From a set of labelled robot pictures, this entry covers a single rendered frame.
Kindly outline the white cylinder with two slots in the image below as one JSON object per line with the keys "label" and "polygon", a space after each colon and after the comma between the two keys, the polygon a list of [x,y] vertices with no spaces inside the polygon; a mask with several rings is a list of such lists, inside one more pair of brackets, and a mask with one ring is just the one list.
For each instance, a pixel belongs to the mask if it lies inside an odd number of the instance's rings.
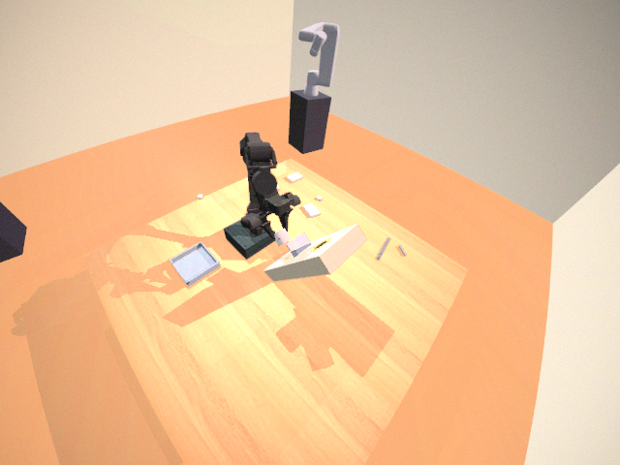
{"label": "white cylinder with two slots", "polygon": [[276,241],[278,246],[281,246],[285,244],[286,242],[288,242],[289,240],[291,240],[290,236],[288,235],[285,229],[275,233],[274,236],[275,236],[274,240]]}

